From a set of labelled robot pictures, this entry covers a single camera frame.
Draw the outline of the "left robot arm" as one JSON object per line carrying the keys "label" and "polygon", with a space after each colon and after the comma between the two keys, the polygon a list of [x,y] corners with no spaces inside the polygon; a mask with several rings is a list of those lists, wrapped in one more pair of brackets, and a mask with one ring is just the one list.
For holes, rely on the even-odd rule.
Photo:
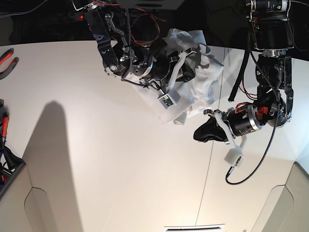
{"label": "left robot arm", "polygon": [[[289,23],[289,0],[246,0],[244,7],[250,28],[247,34],[247,48],[239,74],[229,96],[234,101],[238,89],[250,99],[238,103],[235,108],[222,112],[227,131],[219,124],[211,110],[204,113],[209,120],[194,132],[199,142],[228,142],[260,130],[264,125],[280,127],[291,118],[294,91],[292,89],[292,58],[286,54],[294,47],[292,29]],[[257,93],[245,89],[244,72],[249,58],[255,63]]]}

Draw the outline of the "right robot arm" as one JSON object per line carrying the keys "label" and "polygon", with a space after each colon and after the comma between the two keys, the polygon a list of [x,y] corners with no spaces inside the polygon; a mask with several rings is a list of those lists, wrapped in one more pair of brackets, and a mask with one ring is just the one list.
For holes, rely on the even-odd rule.
{"label": "right robot arm", "polygon": [[176,10],[180,0],[74,0],[98,45],[108,74],[160,94],[171,92],[172,73],[181,57],[193,58],[197,46],[166,53],[158,10]]}

